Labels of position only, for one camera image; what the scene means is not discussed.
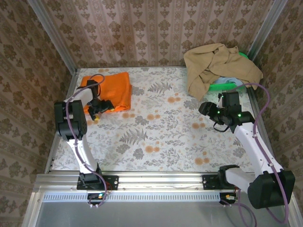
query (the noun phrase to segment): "metal bar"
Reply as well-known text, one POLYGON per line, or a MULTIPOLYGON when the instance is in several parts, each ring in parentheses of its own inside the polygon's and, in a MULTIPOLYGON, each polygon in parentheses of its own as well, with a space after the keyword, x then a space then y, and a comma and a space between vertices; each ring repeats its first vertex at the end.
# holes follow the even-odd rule
POLYGON ((36 226, 43 197, 44 197, 44 193, 41 192, 32 193, 27 206, 27 211, 23 219, 22 227, 36 226))
POLYGON ((51 19, 49 18, 47 10, 45 9, 42 1, 28 0, 28 3, 33 8, 33 11, 36 13, 39 21, 41 22, 48 36, 50 37, 52 43, 60 54, 71 75, 74 75, 76 71, 76 63, 71 57, 67 46, 65 46, 58 29, 56 29, 51 19))
MULTIPOLYGON (((81 193, 66 193, 66 192, 47 192, 44 195, 43 202, 88 202, 88 194, 81 193)), ((219 192, 208 193, 160 193, 160 192, 129 192, 118 193, 111 192, 106 197, 106 202, 219 202, 221 200, 219 192)))
POLYGON ((254 39, 247 56, 250 60, 254 61, 257 54, 259 53, 263 43, 265 42, 268 34, 273 28, 276 20, 278 19, 280 13, 282 12, 287 0, 275 0, 271 6, 256 38, 254 39))
POLYGON ((303 226, 303 218, 301 216, 297 201, 295 199, 294 194, 290 199, 289 207, 289 224, 291 227, 302 227, 303 226))
MULTIPOLYGON (((202 175, 214 173, 116 173, 116 192, 231 192, 233 190, 204 190, 202 175)), ((56 171, 38 174, 34 192, 99 192, 77 190, 78 171, 56 171)))
MULTIPOLYGON (((76 72, 74 72, 74 74, 71 78, 70 86, 67 91, 67 95, 66 95, 67 98, 70 97, 74 93, 79 74, 80 74, 80 70, 77 70, 76 72)), ((48 173, 51 169, 53 158, 56 155, 56 152, 57 152, 57 149, 59 146, 59 142, 60 142, 60 137, 57 134, 55 134, 55 137, 54 137, 53 143, 52 143, 52 147, 51 147, 51 150, 50 150, 50 153, 48 156, 48 160, 47 160, 47 163, 45 166, 45 170, 44 170, 45 174, 48 173)))

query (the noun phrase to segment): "crumpled cloth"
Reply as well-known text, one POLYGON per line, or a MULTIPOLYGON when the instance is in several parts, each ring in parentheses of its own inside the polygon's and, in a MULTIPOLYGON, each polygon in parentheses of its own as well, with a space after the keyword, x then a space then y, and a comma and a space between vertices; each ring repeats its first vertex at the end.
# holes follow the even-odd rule
POLYGON ((235 77, 243 83, 259 83, 263 78, 263 73, 251 60, 239 55, 238 47, 204 45, 187 51, 184 60, 188 93, 198 100, 219 77, 235 77))

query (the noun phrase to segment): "green plastic bin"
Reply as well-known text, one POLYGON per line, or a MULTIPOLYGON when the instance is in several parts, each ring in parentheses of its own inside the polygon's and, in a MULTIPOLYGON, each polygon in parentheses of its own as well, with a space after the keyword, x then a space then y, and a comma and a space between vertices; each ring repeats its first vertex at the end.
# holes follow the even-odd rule
MULTIPOLYGON (((239 52, 239 55, 241 55, 241 56, 243 56, 243 57, 245 57, 245 58, 247 58, 248 59, 248 57, 245 55, 245 54, 243 54, 243 53, 241 53, 241 52, 239 52)), ((232 89, 234 89, 235 87, 237 87, 237 85, 235 85, 234 83, 227 83, 227 84, 211 84, 210 86, 209 86, 209 91, 225 91, 225 90, 232 90, 232 89)))

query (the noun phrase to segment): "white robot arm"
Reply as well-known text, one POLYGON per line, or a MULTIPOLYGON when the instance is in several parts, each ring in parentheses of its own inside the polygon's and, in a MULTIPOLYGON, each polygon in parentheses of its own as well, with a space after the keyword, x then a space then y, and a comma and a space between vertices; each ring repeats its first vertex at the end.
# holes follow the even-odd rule
POLYGON ((222 166, 218 171, 218 176, 213 178, 217 182, 212 187, 218 185, 221 189, 227 189, 235 185, 248 194, 252 206, 256 209, 284 205, 281 189, 273 171, 274 168, 281 180, 289 203, 294 188, 294 175, 291 171, 285 171, 275 160, 260 137, 258 130, 254 135, 253 123, 255 120, 250 112, 242 112, 238 92, 219 94, 218 105, 204 102, 201 104, 199 112, 209 116, 210 120, 214 121, 215 130, 220 131, 215 128, 216 124, 227 125, 226 130, 231 129, 248 154, 255 172, 255 176, 253 176, 245 173, 237 165, 222 166), (262 149, 258 146, 255 136, 258 137, 262 149))
POLYGON ((54 113, 56 133, 70 145, 79 163, 79 181, 81 182, 81 186, 87 189, 95 190, 100 189, 100 186, 103 186, 103 184, 100 181, 100 178, 92 172, 100 175, 102 175, 102 173, 97 161, 94 159, 89 149, 86 139, 87 122, 83 107, 86 105, 89 106, 88 113, 90 114, 92 120, 96 120, 98 118, 98 113, 103 113, 104 111, 111 110, 114 107, 109 100, 100 100, 98 98, 99 86, 96 81, 92 79, 88 80, 87 86, 90 86, 90 88, 82 90, 69 102, 69 119, 71 121, 73 132, 77 137, 77 145, 75 145, 75 138, 67 122, 65 109, 67 99, 63 102, 57 102, 54 104, 54 113))
MULTIPOLYGON (((96 82, 88 80, 88 85, 91 83, 96 82)), ((56 131, 62 136, 63 140, 67 141, 76 156, 80 166, 79 181, 81 181, 82 186, 85 186, 85 188, 89 187, 92 190, 99 188, 102 182, 87 167, 94 172, 102 173, 86 140, 87 123, 83 106, 89 105, 89 114, 93 120, 95 120, 97 113, 114 108, 110 101, 98 99, 98 89, 96 88, 97 86, 83 90, 70 101, 69 105, 70 119, 78 141, 78 153, 83 162, 80 161, 76 153, 75 139, 67 124, 65 111, 67 100, 54 105, 56 131)), ((248 194, 251 204, 256 209, 283 205, 281 191, 273 174, 273 165, 283 183, 287 200, 288 202, 290 201, 294 187, 294 175, 291 171, 283 170, 282 166, 269 152, 263 140, 258 137, 262 148, 272 162, 271 165, 268 164, 264 153, 254 139, 254 118, 251 113, 241 111, 238 92, 219 94, 218 105, 211 102, 202 103, 199 112, 203 115, 208 115, 215 122, 214 129, 216 129, 216 124, 225 124, 228 126, 226 130, 228 128, 231 129, 247 152, 255 172, 255 176, 252 176, 242 171, 239 166, 222 166, 218 171, 218 176, 214 179, 217 181, 216 185, 220 187, 218 189, 230 189, 237 186, 248 194)))

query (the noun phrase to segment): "orange cloth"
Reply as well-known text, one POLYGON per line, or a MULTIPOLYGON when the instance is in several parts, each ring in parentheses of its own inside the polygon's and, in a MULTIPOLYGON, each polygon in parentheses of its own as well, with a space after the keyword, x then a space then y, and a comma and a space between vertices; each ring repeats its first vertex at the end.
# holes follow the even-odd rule
MULTIPOLYGON (((81 87, 86 86, 90 77, 83 77, 81 87)), ((93 78, 96 82, 101 82, 102 79, 102 76, 94 76, 93 78)), ((100 99, 110 100, 115 107, 114 112, 131 109, 132 85, 129 82, 128 72, 105 76, 105 80, 100 86, 100 99)), ((88 114, 87 105, 84 107, 84 112, 88 114)))

